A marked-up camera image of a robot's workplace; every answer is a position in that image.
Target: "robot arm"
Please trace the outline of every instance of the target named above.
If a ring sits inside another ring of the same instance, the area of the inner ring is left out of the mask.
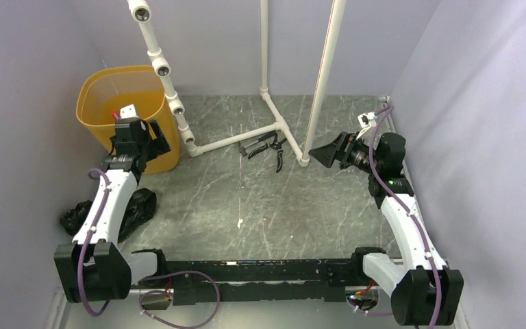
[[[403,264],[394,264],[385,251],[379,248],[358,250],[361,251],[363,273],[376,281],[390,296],[392,312],[397,322],[403,326],[429,323],[437,291],[433,271],[437,271],[442,295],[436,324],[450,325],[458,307],[464,284],[463,277],[460,271],[449,269],[440,257],[422,222],[416,207],[414,191],[402,174],[405,139],[398,134],[382,134],[374,152],[376,171],[394,193],[391,195],[376,180],[368,160],[368,145],[360,139],[361,135],[373,126],[375,115],[363,114],[358,119],[362,131],[355,134],[342,132],[330,144],[311,150],[310,155],[328,168],[338,160],[340,169],[354,166],[369,174],[368,189],[394,232]],[[410,208],[408,214],[395,197]],[[435,269],[431,268],[430,258],[434,260]]]
[[[156,138],[152,138],[151,129]],[[55,251],[55,265],[69,302],[82,301],[78,281],[83,282],[89,301],[126,298],[131,285],[159,272],[164,257],[158,250],[143,250],[123,258],[116,245],[126,206],[147,161],[170,151],[170,147],[158,123],[140,119],[134,105],[120,110],[115,131],[116,135],[111,138],[112,151],[100,168],[110,183],[106,186],[100,179],[92,211],[82,228],[71,244],[59,245]],[[87,244],[90,232],[93,235]],[[84,263],[79,264],[79,253],[84,246]],[[82,278],[77,274],[80,266],[84,267]]]

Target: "wall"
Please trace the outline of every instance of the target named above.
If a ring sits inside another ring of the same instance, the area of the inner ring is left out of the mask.
[[[443,1],[392,93],[472,328],[526,328],[526,1]]]
[[[125,0],[72,0],[108,66],[148,64]],[[327,92],[389,95],[439,0],[347,2]],[[181,94],[254,95],[260,86],[258,0],[148,0]],[[330,1],[269,1],[269,88],[314,92]]]
[[[58,285],[58,215],[91,196],[103,155],[75,118],[103,65],[63,0],[0,0],[0,328],[41,328]]]

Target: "yellow bucket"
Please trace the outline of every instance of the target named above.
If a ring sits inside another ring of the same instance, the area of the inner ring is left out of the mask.
[[[130,104],[135,105],[141,119],[158,122],[171,146],[170,152],[148,162],[145,173],[171,170],[179,160],[180,141],[160,78],[152,66],[124,66],[95,73],[79,92],[75,115],[109,151],[110,137],[115,135],[112,113]]]

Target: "orange plastic bin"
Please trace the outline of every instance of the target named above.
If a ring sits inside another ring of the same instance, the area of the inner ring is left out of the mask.
[[[112,112],[134,104],[144,120],[156,120],[171,151],[148,162],[145,173],[168,171],[179,160],[180,141],[164,89],[152,66],[124,66],[99,71],[89,77],[79,93],[75,114],[109,151],[115,135]]]

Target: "tool handle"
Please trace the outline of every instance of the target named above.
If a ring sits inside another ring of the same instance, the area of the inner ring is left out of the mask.
[[[268,132],[267,134],[257,138],[257,142],[265,141],[266,139],[271,138],[276,135],[277,135],[277,132]]]
[[[279,173],[281,168],[283,168],[283,150],[279,149],[277,150],[277,170],[275,173]]]
[[[265,143],[265,145],[263,145],[263,146],[259,146],[258,148],[256,148],[253,151],[251,151],[251,153],[249,153],[249,156],[247,157],[247,159],[250,159],[250,158],[258,155],[259,153],[265,151],[268,147],[269,147],[269,144],[267,144],[267,143]]]

